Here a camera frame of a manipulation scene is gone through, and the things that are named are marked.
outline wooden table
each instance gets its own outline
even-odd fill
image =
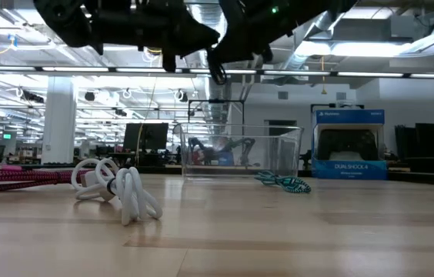
[[[434,185],[143,175],[160,221],[70,185],[0,193],[0,276],[434,276]]]

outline white pillar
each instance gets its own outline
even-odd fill
[[[42,164],[73,162],[77,90],[72,77],[49,77]]]

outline dualshock 4 box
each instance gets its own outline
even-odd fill
[[[384,124],[384,110],[314,111],[313,176],[320,179],[385,180]]]

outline white cable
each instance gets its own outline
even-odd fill
[[[95,177],[97,182],[87,188],[77,183],[78,171],[85,165],[96,164]],[[106,166],[110,165],[115,174]],[[119,197],[122,202],[122,224],[128,225],[132,220],[146,219],[150,215],[154,219],[160,219],[162,208],[157,200],[142,187],[139,171],[130,169],[119,169],[111,159],[86,159],[80,162],[72,172],[72,185],[77,190],[75,197],[78,200],[89,200],[103,197],[105,201],[112,199],[108,191],[108,183],[111,181],[111,191]]]

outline clear plastic bin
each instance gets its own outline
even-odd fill
[[[299,127],[195,123],[173,129],[185,178],[253,177],[263,171],[297,175],[302,132]]]

